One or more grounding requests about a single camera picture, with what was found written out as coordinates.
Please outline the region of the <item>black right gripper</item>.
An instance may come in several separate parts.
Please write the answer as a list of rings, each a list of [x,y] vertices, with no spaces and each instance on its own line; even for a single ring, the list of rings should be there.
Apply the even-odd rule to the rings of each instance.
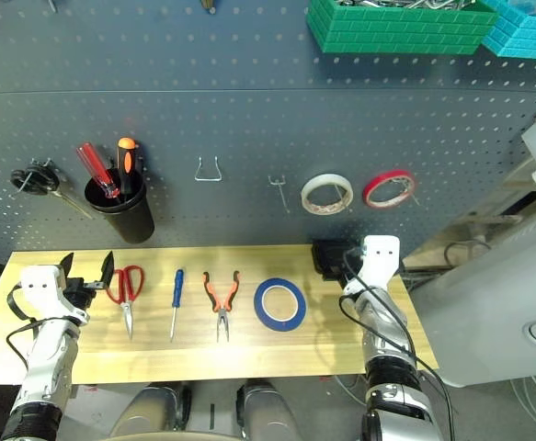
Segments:
[[[312,248],[314,269],[317,274],[325,276],[326,281],[349,281],[358,273],[362,260],[358,256],[329,256],[320,247]]]

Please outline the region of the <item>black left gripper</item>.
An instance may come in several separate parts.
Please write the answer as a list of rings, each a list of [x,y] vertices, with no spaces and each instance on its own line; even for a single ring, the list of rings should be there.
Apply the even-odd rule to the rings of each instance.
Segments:
[[[82,277],[70,277],[74,260],[74,253],[67,254],[58,264],[63,278],[66,279],[66,288],[63,290],[64,297],[77,309],[88,309],[91,306],[92,300],[96,296],[96,291],[93,288],[86,287]],[[114,276],[115,264],[114,255],[110,251],[101,267],[101,278],[96,283],[96,289],[103,290],[110,286],[111,279]]]

